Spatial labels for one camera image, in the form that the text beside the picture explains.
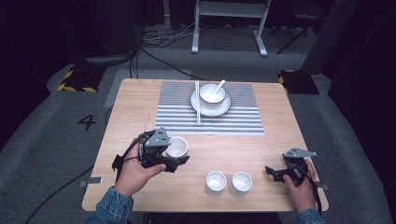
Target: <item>small white cup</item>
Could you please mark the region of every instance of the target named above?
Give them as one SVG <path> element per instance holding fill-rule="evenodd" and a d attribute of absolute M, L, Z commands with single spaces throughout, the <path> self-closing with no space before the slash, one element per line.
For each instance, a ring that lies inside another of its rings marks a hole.
<path fill-rule="evenodd" d="M 230 186 L 230 192 L 233 196 L 243 197 L 251 189 L 253 180 L 245 172 L 238 172 L 233 175 L 233 183 Z"/>
<path fill-rule="evenodd" d="M 206 177 L 206 192 L 210 196 L 220 196 L 227 185 L 227 178 L 220 171 L 212 171 Z"/>
<path fill-rule="evenodd" d="M 171 145 L 165 150 L 166 156 L 171 158 L 180 158 L 188 156 L 189 144 L 182 137 L 172 137 Z"/>

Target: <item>chopsticks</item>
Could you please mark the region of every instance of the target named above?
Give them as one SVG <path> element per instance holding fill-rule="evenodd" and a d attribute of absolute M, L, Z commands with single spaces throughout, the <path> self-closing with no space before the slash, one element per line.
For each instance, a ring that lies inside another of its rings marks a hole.
<path fill-rule="evenodd" d="M 200 106 L 200 96 L 199 96 L 199 81 L 195 81 L 195 99 L 197 102 L 197 123 L 201 124 L 201 106 Z"/>

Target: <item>black base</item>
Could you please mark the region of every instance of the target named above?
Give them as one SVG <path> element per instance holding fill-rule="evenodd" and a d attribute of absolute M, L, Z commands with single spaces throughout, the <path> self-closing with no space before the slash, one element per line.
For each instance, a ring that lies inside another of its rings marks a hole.
<path fill-rule="evenodd" d="M 319 94 L 312 77 L 301 70 L 281 70 L 277 74 L 279 83 L 286 93 L 290 94 Z"/>
<path fill-rule="evenodd" d="M 99 91 L 105 67 L 90 66 L 87 69 L 71 67 L 58 91 Z"/>

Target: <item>spoon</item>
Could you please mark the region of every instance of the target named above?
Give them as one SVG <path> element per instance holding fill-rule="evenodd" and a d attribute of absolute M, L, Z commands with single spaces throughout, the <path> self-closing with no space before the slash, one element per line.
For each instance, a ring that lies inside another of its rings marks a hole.
<path fill-rule="evenodd" d="M 219 83 L 219 85 L 213 90 L 213 92 L 215 92 L 216 94 L 218 94 L 220 88 L 222 87 L 222 85 L 224 85 L 224 83 L 225 83 L 225 80 L 223 79 L 223 80 Z"/>

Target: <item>wooden tabletop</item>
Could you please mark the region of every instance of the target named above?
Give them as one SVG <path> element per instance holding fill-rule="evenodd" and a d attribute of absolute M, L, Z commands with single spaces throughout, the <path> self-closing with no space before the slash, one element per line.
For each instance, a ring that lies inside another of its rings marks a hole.
<path fill-rule="evenodd" d="M 116 155 L 122 155 L 139 134 L 155 129 L 163 81 L 122 81 L 92 170 L 92 177 L 101 176 L 103 183 L 87 187 L 82 202 L 84 210 L 94 211 L 107 189 L 114 185 L 116 173 L 111 164 Z M 292 147 L 306 149 L 303 136 L 283 86 L 276 83 L 249 84 L 254 90 L 265 135 L 178 134 L 189 143 L 190 159 L 174 173 L 162 172 L 151 178 L 143 189 L 133 195 L 134 211 L 293 211 L 286 185 L 275 182 L 265 173 L 264 167 L 285 169 L 282 153 Z M 223 172 L 228 182 L 218 197 L 209 196 L 205 192 L 206 176 L 214 170 Z M 229 190 L 233 174 L 239 171 L 248 173 L 253 179 L 253 187 L 244 197 L 234 197 Z M 318 192 L 323 210 L 327 210 L 329 204 L 323 189 L 319 188 Z"/>

